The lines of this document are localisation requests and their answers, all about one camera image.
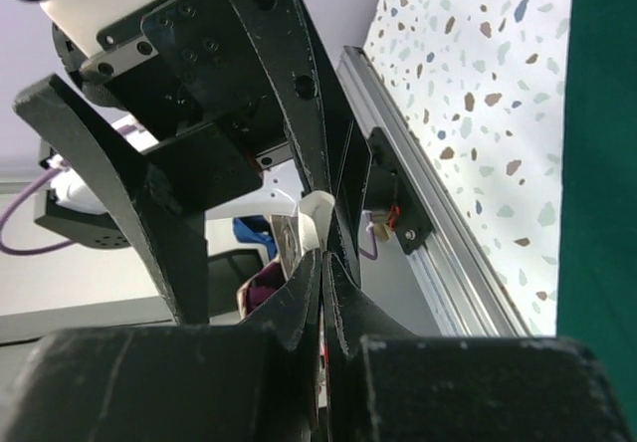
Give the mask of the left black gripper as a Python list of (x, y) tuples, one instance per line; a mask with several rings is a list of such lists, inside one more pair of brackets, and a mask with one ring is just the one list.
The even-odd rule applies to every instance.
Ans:
[(81, 75), (146, 128), (145, 156), (56, 74), (13, 110), (105, 206), (177, 323), (208, 321), (204, 221), (186, 209), (294, 211), (283, 117), (305, 190), (335, 199), (327, 247), (360, 282), (371, 155), (304, 0), (153, 0), (98, 40)]

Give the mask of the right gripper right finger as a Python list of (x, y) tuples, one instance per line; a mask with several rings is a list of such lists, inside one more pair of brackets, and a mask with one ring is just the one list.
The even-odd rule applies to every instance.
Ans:
[(421, 441), (421, 340), (366, 296), (333, 253), (322, 269), (331, 441)]

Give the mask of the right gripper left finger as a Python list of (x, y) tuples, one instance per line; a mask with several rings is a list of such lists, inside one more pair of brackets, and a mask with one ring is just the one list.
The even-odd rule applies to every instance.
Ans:
[(321, 268), (321, 251), (306, 252), (290, 279), (240, 322), (274, 337), (281, 359), (275, 388), (284, 404), (279, 415), (303, 427), (316, 427), (319, 419)]

